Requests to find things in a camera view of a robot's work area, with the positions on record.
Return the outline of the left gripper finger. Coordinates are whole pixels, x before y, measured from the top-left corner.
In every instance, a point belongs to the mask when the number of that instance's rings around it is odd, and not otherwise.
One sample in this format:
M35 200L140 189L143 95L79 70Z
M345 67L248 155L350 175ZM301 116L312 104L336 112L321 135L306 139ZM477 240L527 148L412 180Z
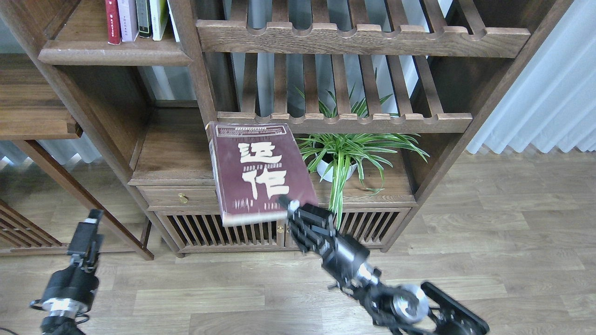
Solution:
M104 236L98 234L98 226L104 210L91 209L88 217L79 222L68 247L70 265L77 266L85 272L95 272L98 266L100 248Z

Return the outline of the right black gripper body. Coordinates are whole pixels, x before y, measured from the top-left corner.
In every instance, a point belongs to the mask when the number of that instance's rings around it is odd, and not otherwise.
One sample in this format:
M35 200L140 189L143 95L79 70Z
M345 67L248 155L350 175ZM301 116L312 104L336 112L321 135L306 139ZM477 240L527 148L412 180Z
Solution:
M339 287L364 287L373 283L370 251L353 237L306 223L292 223L291 236L302 252L321 256L322 267Z

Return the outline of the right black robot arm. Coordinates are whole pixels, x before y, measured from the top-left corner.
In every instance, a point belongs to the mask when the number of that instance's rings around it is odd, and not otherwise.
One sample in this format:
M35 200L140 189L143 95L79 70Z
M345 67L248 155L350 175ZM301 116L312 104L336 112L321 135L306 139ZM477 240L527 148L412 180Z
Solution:
M367 259L368 248L339 233L334 213L282 195L278 202L288 212L290 234L302 252L321 256L322 267L335 287L355 299L375 326L401 335L486 335L487 322L430 282L388 286L381 271Z

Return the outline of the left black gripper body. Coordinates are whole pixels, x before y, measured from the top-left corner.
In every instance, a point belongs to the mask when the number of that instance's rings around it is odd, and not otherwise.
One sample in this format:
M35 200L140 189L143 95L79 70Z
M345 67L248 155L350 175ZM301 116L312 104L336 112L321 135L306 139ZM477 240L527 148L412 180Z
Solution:
M47 283L41 302L50 299L72 299L82 303L83 312L88 312L95 299L99 286L99 279L93 272L87 273L81 268L70 266L61 271L56 271Z

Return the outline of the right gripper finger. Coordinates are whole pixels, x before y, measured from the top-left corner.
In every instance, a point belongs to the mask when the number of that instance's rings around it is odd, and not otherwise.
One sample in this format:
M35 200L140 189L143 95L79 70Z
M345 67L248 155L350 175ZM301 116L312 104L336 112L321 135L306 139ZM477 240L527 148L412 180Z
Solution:
M335 214L312 204L298 208L299 240L333 240Z
M294 241L296 246L298 246L298 248L301 252L307 252L307 247L305 246L305 244L302 241L297 240L297 237L298 237L297 232L299 230L298 230L298 227L295 222L295 213L296 213L296 210L298 210L298 208L300 208L300 201L292 200L289 197L287 197L287 195L281 195L278 198L278 202L281 206L283 206L287 210L287 221L288 221L288 225L289 225L289 234L290 234L292 240Z

